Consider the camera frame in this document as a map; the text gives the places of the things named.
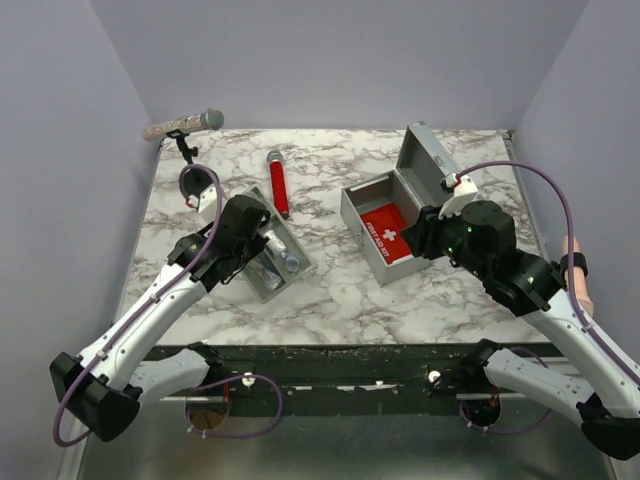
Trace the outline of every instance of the microphone handle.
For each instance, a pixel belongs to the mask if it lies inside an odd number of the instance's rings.
[[[157,138],[164,138],[167,133],[174,130],[180,130],[182,133],[194,133],[204,130],[201,115],[191,115],[179,120],[149,125],[142,130],[142,138],[149,142]]]

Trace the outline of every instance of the metal floor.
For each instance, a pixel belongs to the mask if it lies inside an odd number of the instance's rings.
[[[503,427],[543,413],[527,400],[503,400]],[[187,434],[183,402],[143,411],[117,440],[90,440],[82,480],[603,480],[609,459],[557,415],[523,436],[482,436],[457,417],[289,417],[252,440]],[[230,418],[248,431],[266,419]]]

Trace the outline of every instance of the first aid kit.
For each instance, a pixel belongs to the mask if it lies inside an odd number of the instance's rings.
[[[431,264],[415,258],[400,231],[413,225],[424,206],[449,197],[440,186],[460,168],[424,122],[407,127],[394,170],[342,189],[340,214],[376,280],[385,285]]]

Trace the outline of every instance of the microphone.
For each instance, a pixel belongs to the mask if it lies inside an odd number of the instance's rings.
[[[201,115],[179,118],[171,122],[156,123],[142,130],[142,138],[147,142],[164,138],[170,132],[179,132],[188,135],[203,130],[220,130],[224,125],[224,115],[220,110],[210,108]]]

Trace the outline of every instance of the white cross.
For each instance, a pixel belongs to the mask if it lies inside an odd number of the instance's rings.
[[[389,240],[390,242],[393,242],[395,240],[395,236],[397,235],[396,232],[393,232],[389,229],[386,229],[384,231],[384,235],[382,236],[382,238],[386,238],[387,240]]]

